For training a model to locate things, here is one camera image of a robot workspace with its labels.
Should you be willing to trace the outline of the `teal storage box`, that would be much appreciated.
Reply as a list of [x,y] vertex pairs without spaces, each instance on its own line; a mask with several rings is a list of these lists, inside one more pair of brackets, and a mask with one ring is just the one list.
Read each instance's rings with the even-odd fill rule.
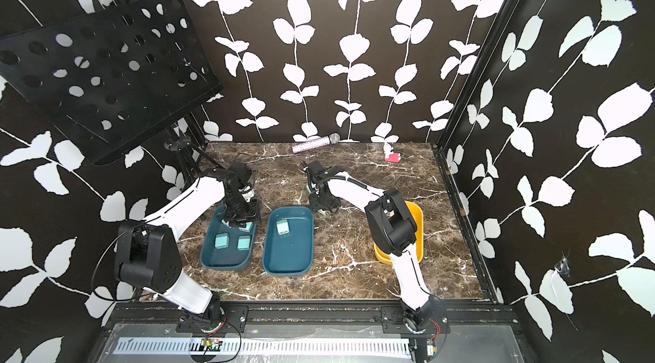
[[[206,238],[201,249],[200,261],[204,268],[218,271],[241,271],[245,269],[252,260],[254,239],[259,224],[254,224],[250,233],[241,231],[237,227],[229,227],[223,222],[224,205],[219,206],[213,213]],[[230,246],[226,249],[217,250],[214,248],[214,238],[218,233],[228,233]],[[242,235],[252,237],[249,251],[237,250],[237,240]]]
[[[287,219],[290,233],[279,235],[276,223]],[[268,219],[264,240],[263,268],[277,277],[306,274],[314,258],[314,215],[305,206],[274,209]]]

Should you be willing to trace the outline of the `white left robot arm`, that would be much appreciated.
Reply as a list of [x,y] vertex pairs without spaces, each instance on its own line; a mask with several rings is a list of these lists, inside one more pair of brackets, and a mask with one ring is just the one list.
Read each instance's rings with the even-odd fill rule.
[[163,296],[191,314],[216,320],[219,298],[184,271],[178,243],[189,227],[216,207],[218,214],[203,248],[209,255],[205,266],[218,270],[247,266],[261,220],[251,175],[252,170],[240,162],[207,170],[162,209],[141,221],[124,222],[116,242],[116,279]]

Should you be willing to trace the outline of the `blue teal plug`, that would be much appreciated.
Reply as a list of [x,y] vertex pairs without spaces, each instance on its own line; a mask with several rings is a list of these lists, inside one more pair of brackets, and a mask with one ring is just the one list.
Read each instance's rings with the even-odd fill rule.
[[237,250],[249,251],[251,246],[252,237],[249,235],[242,235],[237,240]]
[[253,222],[247,222],[243,227],[240,227],[240,230],[244,231],[246,233],[250,233],[253,228],[254,228],[254,223]]
[[230,246],[228,233],[218,233],[214,238],[214,248],[217,250],[226,249]]

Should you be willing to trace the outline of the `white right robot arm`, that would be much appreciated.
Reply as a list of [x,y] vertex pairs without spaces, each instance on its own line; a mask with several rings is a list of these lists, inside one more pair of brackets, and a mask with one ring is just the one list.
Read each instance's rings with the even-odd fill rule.
[[399,190],[370,187],[345,170],[326,168],[318,161],[306,163],[304,172],[313,211],[337,211],[343,200],[363,211],[375,245],[392,262],[404,317],[416,326],[424,325],[432,317],[436,298],[421,272],[416,220]]

